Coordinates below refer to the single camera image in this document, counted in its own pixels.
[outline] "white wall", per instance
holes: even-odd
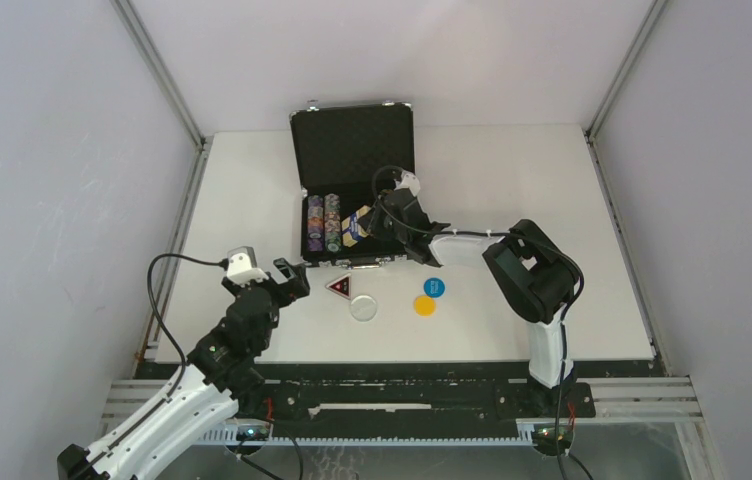
[[[414,104],[418,126],[587,127],[650,0],[136,0],[205,134],[310,99]]]
[[[599,141],[674,367],[752,478],[752,2],[673,2]]]
[[[108,2],[0,2],[0,478],[92,440],[192,157]]]

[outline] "black cable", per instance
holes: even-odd
[[[556,256],[558,256],[560,259],[562,259],[567,265],[568,269],[571,271],[571,274],[573,274],[576,277],[576,281],[579,282],[579,287],[577,287],[576,292],[573,294],[573,297],[570,298],[570,300],[565,304],[562,314],[560,317],[561,321],[561,331],[562,331],[562,364],[561,368],[559,369],[559,394],[558,394],[558,400],[556,402],[556,419],[555,419],[555,425],[554,425],[554,439],[556,442],[556,460],[559,464],[559,470],[561,471],[562,478],[564,480],[567,480],[567,473],[564,470],[564,462],[562,462],[562,452],[559,445],[559,423],[561,421],[561,403],[562,403],[562,383],[564,382],[564,370],[565,366],[567,365],[566,359],[567,359],[567,331],[565,329],[565,317],[567,316],[567,312],[570,311],[570,307],[573,306],[573,304],[576,302],[576,300],[582,295],[582,291],[585,290],[585,275],[582,273],[582,269],[579,268],[579,265],[576,264],[576,262],[570,258],[569,256],[565,255],[563,252],[561,252],[559,249],[551,247],[549,245],[543,244],[541,242],[538,242],[537,240],[527,238],[523,235],[512,233],[512,232],[474,232],[474,231],[468,231],[468,230],[454,230],[452,232],[443,231],[443,230],[423,230],[417,227],[413,227],[396,216],[394,216],[393,213],[391,213],[387,208],[385,208],[384,203],[382,202],[382,198],[379,196],[379,192],[376,190],[376,180],[378,179],[379,175],[381,175],[383,172],[386,172],[388,170],[391,170],[393,172],[402,173],[403,169],[400,167],[397,167],[395,165],[386,165],[383,166],[374,172],[373,177],[370,179],[370,189],[373,193],[373,198],[375,199],[376,205],[382,207],[382,211],[385,212],[385,214],[391,218],[391,220],[401,227],[406,228],[407,230],[411,230],[413,232],[417,232],[423,235],[449,235],[450,233],[453,233],[454,235],[473,235],[477,237],[511,237],[517,240],[522,240],[525,243],[531,243],[532,245],[541,248],[543,250],[546,250]],[[585,466],[581,464],[581,462],[578,462],[580,466],[582,466],[583,469],[585,469]]]
[[[579,465],[579,468],[581,468],[582,471],[585,472],[585,475],[588,476],[588,480],[594,480],[594,477],[591,476],[591,472],[588,471],[588,468],[585,467],[584,463],[580,462],[579,459],[576,458],[576,456],[572,453],[569,453],[567,456],[572,458],[573,461],[576,462],[577,465]]]
[[[282,431],[285,435],[288,436],[288,438],[291,440],[291,442],[294,444],[294,450],[296,450],[297,454],[297,460],[299,460],[299,480],[302,480],[303,473],[305,471],[305,461],[303,460],[302,450],[299,448],[299,443],[297,443],[296,438],[294,438],[293,435],[291,435],[291,432],[289,432],[287,429],[280,426],[278,423],[276,423],[275,420],[254,420],[256,422],[267,422],[271,425],[273,425],[274,428],[278,428]],[[243,446],[244,442],[246,442],[246,439],[243,439],[238,443],[238,446],[235,447],[235,454],[238,454],[238,451]],[[258,465],[257,463],[249,460],[248,458],[244,457],[243,455],[239,455],[238,459],[243,460],[244,463],[249,465],[250,467],[258,470],[259,472],[263,473],[264,475],[267,475],[268,477],[272,478],[273,480],[284,480],[283,478],[279,477],[278,475],[270,472],[269,470],[265,469],[264,467]]]
[[[158,263],[158,261],[162,258],[179,258],[182,260],[187,260],[189,262],[197,263],[199,265],[221,267],[224,270],[228,268],[229,260],[223,259],[219,262],[207,262],[205,260],[197,260],[196,258],[188,257],[187,255],[182,255],[180,253],[162,253],[153,258],[151,262],[149,262],[149,268],[146,270],[146,292],[149,294],[149,304],[152,306],[152,315],[158,322],[158,326],[161,328],[161,331],[164,332],[164,335],[166,335],[167,339],[170,340],[170,343],[173,344],[173,347],[176,349],[176,353],[179,354],[179,375],[176,377],[176,381],[173,382],[173,385],[171,385],[170,389],[167,391],[167,397],[170,397],[173,395],[173,392],[175,392],[176,389],[179,388],[179,384],[181,383],[182,377],[185,374],[185,369],[187,368],[188,361],[185,357],[185,352],[179,345],[179,342],[176,341],[176,339],[173,337],[173,334],[170,333],[170,330],[166,325],[164,325],[164,319],[161,318],[161,312],[158,311],[158,302],[155,300],[155,293],[152,291],[152,270],[155,268],[155,264]],[[141,426],[143,422],[146,421],[146,419],[151,417],[152,414],[155,413],[159,408],[161,408],[161,405],[164,405],[165,403],[167,403],[166,399],[159,400],[158,403],[156,403],[151,409],[149,409],[149,411],[147,411],[141,418],[139,418],[137,422],[132,424],[132,426],[127,428],[122,435],[111,442],[111,444],[108,445],[108,449],[106,451],[113,450],[117,445],[120,444],[120,442],[131,435],[132,432],[134,432],[139,426]],[[102,452],[94,457],[94,459],[90,463],[88,463],[85,468],[81,469],[77,474],[73,475],[70,480],[78,480],[79,478],[81,478],[82,474],[93,468],[93,466],[96,465],[97,462],[102,460],[103,457],[105,457],[105,452]]]

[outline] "yellow round token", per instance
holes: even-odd
[[[428,295],[421,295],[414,299],[414,311],[422,317],[435,313],[435,299]]]

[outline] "triangular sign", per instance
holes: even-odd
[[[326,288],[349,300],[349,281],[350,274],[348,273],[337,280],[329,282],[329,284],[326,285]]]

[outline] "poker chip case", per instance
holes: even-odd
[[[337,252],[314,245],[314,223],[309,236],[308,198],[336,194],[340,218],[347,218],[363,205],[373,204],[371,178],[385,165],[414,171],[414,133],[411,105],[386,102],[335,108],[309,108],[291,114],[291,134],[297,171],[302,185],[300,252],[310,267],[375,265],[405,258],[398,241],[367,237]],[[393,188],[386,173],[377,189]]]

